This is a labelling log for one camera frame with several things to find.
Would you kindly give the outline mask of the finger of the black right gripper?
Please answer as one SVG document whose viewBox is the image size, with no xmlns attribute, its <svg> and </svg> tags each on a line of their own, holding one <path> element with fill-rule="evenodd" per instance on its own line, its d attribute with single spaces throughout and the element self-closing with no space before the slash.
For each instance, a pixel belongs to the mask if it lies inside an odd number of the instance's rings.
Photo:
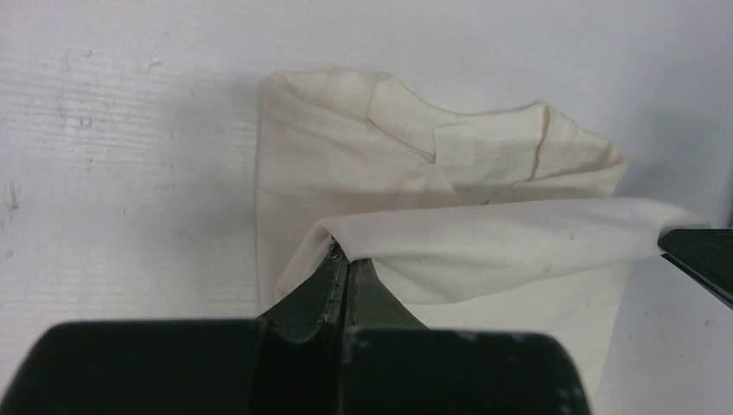
<svg viewBox="0 0 733 415">
<path fill-rule="evenodd" d="M 673 229 L 658 247 L 664 259 L 732 309 L 731 229 Z"/>
</svg>

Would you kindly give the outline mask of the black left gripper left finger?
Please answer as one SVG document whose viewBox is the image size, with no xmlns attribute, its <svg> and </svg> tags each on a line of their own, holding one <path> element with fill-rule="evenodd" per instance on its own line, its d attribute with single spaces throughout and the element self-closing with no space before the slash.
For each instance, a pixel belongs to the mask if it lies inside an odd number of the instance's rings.
<svg viewBox="0 0 733 415">
<path fill-rule="evenodd" d="M 4 414 L 333 414 L 348 262 L 331 246 L 253 319 L 65 322 L 31 348 Z"/>
</svg>

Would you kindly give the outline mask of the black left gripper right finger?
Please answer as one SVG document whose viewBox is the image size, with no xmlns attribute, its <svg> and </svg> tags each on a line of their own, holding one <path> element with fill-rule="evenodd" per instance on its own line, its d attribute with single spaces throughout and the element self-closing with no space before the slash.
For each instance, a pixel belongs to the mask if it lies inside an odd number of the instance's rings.
<svg viewBox="0 0 733 415">
<path fill-rule="evenodd" d="M 427 329 L 379 281 L 349 266 L 343 414 L 589 414 L 579 373 L 539 333 Z"/>
</svg>

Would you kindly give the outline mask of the white t shirt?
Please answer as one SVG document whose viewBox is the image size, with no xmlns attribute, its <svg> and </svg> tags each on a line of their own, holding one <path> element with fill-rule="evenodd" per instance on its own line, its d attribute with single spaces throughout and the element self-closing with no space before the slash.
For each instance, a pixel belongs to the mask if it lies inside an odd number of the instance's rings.
<svg viewBox="0 0 733 415">
<path fill-rule="evenodd" d="M 555 337 L 594 392 L 632 266 L 705 227 L 615 196 L 626 157 L 542 101 L 456 113 L 388 73 L 307 71 L 269 75 L 260 105 L 263 310 L 339 245 L 429 327 Z"/>
</svg>

